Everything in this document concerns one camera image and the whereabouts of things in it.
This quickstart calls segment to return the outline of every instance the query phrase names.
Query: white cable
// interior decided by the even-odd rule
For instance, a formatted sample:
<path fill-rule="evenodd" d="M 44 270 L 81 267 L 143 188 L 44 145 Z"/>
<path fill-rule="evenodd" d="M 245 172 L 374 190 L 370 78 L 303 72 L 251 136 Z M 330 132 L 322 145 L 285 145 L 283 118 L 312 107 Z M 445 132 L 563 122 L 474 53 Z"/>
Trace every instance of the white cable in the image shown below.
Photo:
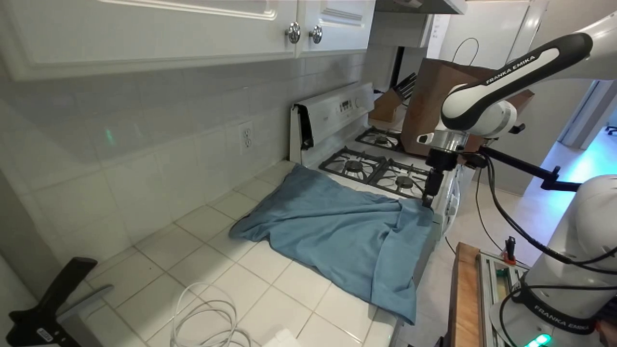
<path fill-rule="evenodd" d="M 183 303 L 185 296 L 193 288 L 199 288 L 199 286 L 202 286 L 206 290 L 214 288 L 216 292 L 220 292 L 227 299 L 208 299 L 208 301 L 199 299 L 200 303 L 183 315 L 181 303 Z M 210 334 L 202 342 L 181 340 L 179 338 L 181 328 L 189 321 L 193 321 L 195 317 L 204 315 L 204 313 L 214 313 L 214 317 L 227 323 L 227 328 Z M 177 297 L 177 303 L 175 303 L 173 317 L 172 317 L 170 347 L 251 347 L 251 346 L 252 346 L 251 336 L 237 326 L 235 303 L 224 290 L 197 282 L 181 292 L 181 296 Z"/>

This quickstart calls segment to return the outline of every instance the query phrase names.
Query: blue cloth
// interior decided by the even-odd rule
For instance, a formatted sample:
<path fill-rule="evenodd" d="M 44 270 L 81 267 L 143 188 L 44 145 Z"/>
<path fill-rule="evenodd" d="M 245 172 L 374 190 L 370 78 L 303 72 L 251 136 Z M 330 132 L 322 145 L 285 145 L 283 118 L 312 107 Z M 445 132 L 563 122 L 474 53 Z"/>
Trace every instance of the blue cloth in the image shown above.
<path fill-rule="evenodd" d="M 393 201 L 293 168 L 231 238 L 268 240 L 278 253 L 316 270 L 351 296 L 416 315 L 416 282 L 440 234 L 440 218 L 418 201 Z"/>

